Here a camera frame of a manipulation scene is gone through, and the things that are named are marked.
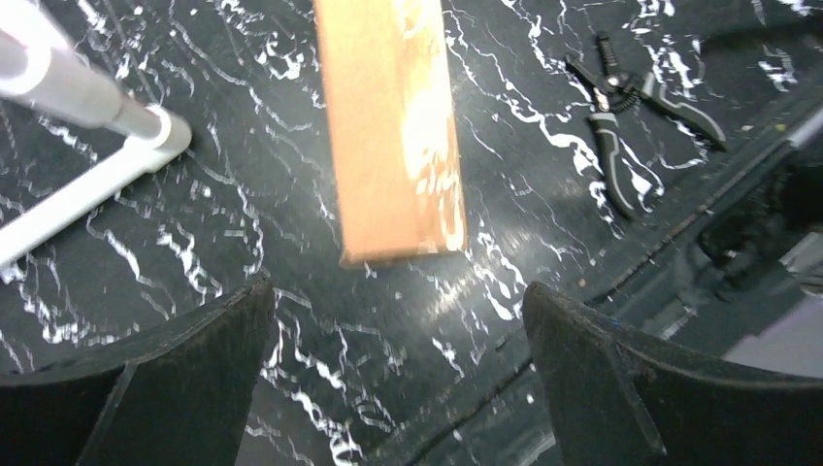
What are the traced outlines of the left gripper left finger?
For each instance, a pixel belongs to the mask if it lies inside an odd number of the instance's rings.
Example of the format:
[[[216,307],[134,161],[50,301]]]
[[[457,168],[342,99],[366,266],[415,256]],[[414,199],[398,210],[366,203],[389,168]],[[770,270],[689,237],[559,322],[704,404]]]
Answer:
[[[258,276],[184,315],[1,378],[5,465],[231,465],[273,317]]]

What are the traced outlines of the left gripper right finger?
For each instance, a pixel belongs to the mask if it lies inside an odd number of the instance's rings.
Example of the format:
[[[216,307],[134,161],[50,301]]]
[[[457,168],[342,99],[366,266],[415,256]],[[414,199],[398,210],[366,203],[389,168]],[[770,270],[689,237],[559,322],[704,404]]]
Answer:
[[[818,465],[822,382],[649,335],[530,283],[523,324],[566,465]]]

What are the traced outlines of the brown cardboard express box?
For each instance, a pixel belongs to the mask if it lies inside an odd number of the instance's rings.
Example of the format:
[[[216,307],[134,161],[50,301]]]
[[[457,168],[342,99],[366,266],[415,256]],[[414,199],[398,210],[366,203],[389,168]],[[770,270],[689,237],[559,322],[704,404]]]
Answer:
[[[438,1],[314,5],[344,264],[463,250],[456,121]]]

